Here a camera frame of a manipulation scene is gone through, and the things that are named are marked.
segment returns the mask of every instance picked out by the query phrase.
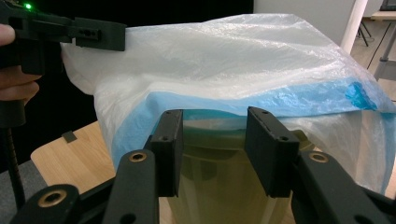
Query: screw hole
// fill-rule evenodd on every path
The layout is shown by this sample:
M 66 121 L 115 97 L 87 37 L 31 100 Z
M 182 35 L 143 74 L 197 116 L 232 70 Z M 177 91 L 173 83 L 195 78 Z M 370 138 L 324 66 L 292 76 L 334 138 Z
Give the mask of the screw hole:
M 40 207 L 52 207 L 66 198 L 66 191 L 64 189 L 56 189 L 44 194 L 38 200 L 38 206 Z
M 61 198 L 60 193 L 53 193 L 53 194 L 47 196 L 47 198 L 44 201 L 46 201 L 46 203 L 53 203 L 56 200 L 59 200 L 60 198 Z
M 139 162 L 139 161 L 145 160 L 147 156 L 148 156 L 148 155 L 147 155 L 146 153 L 136 152 L 136 153 L 132 154 L 132 155 L 129 157 L 129 160 L 130 160 L 130 161 L 133 161 L 133 162 Z

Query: finger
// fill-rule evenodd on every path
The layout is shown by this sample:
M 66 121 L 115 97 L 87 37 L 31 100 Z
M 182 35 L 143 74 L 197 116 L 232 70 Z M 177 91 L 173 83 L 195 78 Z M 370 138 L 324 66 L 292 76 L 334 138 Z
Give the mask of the finger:
M 39 91 L 39 86 L 35 82 L 25 83 L 20 86 L 13 86 L 0 90 L 0 101 L 29 100 Z
M 38 80 L 41 76 L 24 74 L 20 66 L 0 69 L 0 89 Z
M 10 44 L 15 39 L 15 31 L 9 25 L 0 24 L 0 46 Z

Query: plastic bag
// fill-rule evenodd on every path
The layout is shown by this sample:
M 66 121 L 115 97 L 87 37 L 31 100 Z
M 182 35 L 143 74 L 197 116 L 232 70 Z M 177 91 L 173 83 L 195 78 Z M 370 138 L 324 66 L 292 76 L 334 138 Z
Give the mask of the plastic bag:
M 140 149 L 163 111 L 232 119 L 266 109 L 384 192 L 395 158 L 396 108 L 373 76 L 308 22 L 252 14 L 127 29 L 127 50 L 63 44 L 70 80 L 94 95 L 107 148 Z

